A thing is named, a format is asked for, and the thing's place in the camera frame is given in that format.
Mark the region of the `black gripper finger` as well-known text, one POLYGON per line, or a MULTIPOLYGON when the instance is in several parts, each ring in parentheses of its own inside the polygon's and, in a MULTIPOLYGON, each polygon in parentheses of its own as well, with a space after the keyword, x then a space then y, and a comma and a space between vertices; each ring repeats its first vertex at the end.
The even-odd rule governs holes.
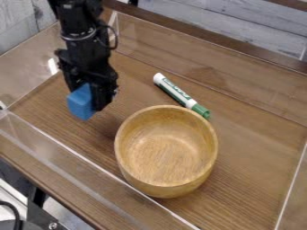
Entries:
POLYGON ((117 94, 118 85, 116 83, 116 78, 93 82, 89 84, 89 88, 92 93, 93 110, 101 111, 112 102, 112 99, 117 94))
POLYGON ((70 92, 86 82, 86 77, 82 74, 73 75, 72 73, 64 72, 64 78, 70 92))

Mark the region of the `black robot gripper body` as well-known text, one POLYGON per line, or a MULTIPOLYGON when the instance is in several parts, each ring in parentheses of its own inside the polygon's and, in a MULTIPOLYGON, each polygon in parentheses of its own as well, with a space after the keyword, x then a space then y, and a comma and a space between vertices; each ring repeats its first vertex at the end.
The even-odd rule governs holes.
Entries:
POLYGON ((54 51, 58 67, 62 73, 82 74, 88 84, 113 78, 117 80, 109 64, 117 41, 110 42, 108 28, 106 24, 90 24, 84 28, 61 26, 60 35, 65 48, 54 51))

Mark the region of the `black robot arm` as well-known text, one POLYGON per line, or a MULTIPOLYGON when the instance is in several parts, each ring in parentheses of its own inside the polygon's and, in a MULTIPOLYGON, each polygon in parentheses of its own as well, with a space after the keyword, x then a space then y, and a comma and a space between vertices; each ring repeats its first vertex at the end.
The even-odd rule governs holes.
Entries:
POLYGON ((54 51, 65 84, 72 93, 86 84, 89 108, 101 111, 117 90, 117 73, 109 58, 118 44, 118 39, 110 43, 109 32, 116 32, 100 18, 101 0, 48 0, 48 4, 65 42, 65 48, 54 51))

